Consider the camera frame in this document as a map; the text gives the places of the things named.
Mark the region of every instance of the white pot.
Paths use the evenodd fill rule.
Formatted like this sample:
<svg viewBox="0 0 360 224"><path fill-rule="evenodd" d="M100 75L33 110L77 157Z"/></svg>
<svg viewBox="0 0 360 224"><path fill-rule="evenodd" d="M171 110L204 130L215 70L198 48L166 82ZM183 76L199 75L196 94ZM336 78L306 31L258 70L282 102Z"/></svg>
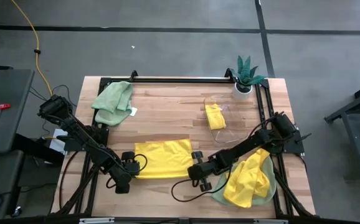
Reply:
<svg viewBox="0 0 360 224"><path fill-rule="evenodd" d="M240 101L244 101L248 98L248 96L250 95L250 93L253 90L253 85L250 86L250 90L247 93L242 93L241 91L239 91L237 89L237 83L234 83L234 88L232 90L232 95L234 96L235 99L240 100Z"/></svg>

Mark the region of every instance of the clear plastic container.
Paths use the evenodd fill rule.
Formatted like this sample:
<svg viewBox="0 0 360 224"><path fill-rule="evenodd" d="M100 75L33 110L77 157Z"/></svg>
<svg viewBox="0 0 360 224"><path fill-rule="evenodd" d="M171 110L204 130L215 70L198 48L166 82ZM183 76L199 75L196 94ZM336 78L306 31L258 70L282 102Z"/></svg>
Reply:
<svg viewBox="0 0 360 224"><path fill-rule="evenodd" d="M238 109L238 101L233 96L216 95L205 98L204 108L207 118L206 106L215 108L217 105L220 108L220 112L224 118L225 128L209 129L211 130L213 139L218 143L234 142L247 137L248 132L245 128L245 122Z"/></svg>

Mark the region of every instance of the concrete floor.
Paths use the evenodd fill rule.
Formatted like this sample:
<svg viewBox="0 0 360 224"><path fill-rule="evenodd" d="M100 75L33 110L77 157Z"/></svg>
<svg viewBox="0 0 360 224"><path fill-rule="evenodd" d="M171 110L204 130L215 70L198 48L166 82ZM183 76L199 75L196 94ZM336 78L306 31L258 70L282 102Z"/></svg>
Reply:
<svg viewBox="0 0 360 224"><path fill-rule="evenodd" d="M360 30L359 0L260 1L268 29ZM253 0L17 2L39 26L259 28ZM0 24L26 21L10 1L0 0ZM235 67L238 55L251 55L257 73L267 75L260 34L45 31L39 37L40 67L52 86L69 86L73 101L85 75L137 70L140 75L221 77L225 68ZM0 65L35 69L35 44L32 32L0 30ZM287 81L296 124L302 133L313 133L304 145L317 214L360 221L360 183L343 181L357 161L350 156L342 122L330 126L323 120L360 89L360 35L268 35L268 44L275 76ZM39 76L32 85L48 95ZM58 93L66 95L64 89ZM29 95L21 134L44 134L36 116L40 104Z"/></svg>

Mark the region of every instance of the succulent plant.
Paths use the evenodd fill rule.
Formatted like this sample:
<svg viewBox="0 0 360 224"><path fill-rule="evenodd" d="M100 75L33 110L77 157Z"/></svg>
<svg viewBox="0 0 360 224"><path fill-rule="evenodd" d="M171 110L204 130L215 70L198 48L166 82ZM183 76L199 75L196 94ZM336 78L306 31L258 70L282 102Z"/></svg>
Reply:
<svg viewBox="0 0 360 224"><path fill-rule="evenodd" d="M251 85L260 83L265 77L261 75L255 76L255 72L257 69L257 66L250 69L250 56L248 59L243 63L242 57L238 56L238 72L235 72L234 69L230 68L233 76L238 77L237 83L240 85L241 88L250 89Z"/></svg>

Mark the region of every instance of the yellow cable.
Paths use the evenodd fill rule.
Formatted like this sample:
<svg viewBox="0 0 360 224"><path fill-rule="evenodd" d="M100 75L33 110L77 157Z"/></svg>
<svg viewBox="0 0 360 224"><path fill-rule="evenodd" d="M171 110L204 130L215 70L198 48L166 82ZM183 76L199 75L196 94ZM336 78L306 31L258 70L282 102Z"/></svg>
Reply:
<svg viewBox="0 0 360 224"><path fill-rule="evenodd" d="M25 17L25 19L28 21L29 25L31 26L31 28L33 30L33 33L35 33L35 36L36 36L36 50L39 51L39 36L37 35L37 32L36 32L35 28L33 27L32 23L28 19L28 17L25 15L25 13L22 11L22 9L18 6L18 4L14 0L11 0L11 1L12 1L12 3L14 3L14 5L16 5L18 10L22 13L22 15ZM39 72L39 74L41 75L41 77L43 78L45 84L47 85L47 88L49 89L49 93L52 96L53 92L51 91L50 84L49 84L49 82L47 81L47 79L45 78L45 76L43 75L42 71L39 68L39 53L36 53L36 69Z"/></svg>

